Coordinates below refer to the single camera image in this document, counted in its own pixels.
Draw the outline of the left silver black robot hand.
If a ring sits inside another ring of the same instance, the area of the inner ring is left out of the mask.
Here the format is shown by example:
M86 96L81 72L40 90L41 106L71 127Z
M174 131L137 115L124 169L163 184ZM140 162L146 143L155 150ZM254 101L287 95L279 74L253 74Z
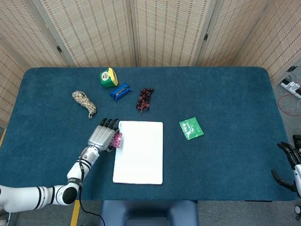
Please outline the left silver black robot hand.
M106 151L109 153L115 150L116 148L111 144L111 141L119 132L118 122L118 118L103 118L90 136L88 146L95 146L99 152Z

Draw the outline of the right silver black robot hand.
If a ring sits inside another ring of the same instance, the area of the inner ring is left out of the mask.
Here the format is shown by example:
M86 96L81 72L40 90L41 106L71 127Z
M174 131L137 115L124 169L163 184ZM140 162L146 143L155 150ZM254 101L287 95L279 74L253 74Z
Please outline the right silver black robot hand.
M297 196L300 198L301 197L301 151L297 150L292 145L286 142L277 143L277 146L281 150L283 150L283 152L286 154L291 169L293 170L294 181L292 184L284 181L274 169L271 170L271 174L279 185L287 188L292 192L297 193Z

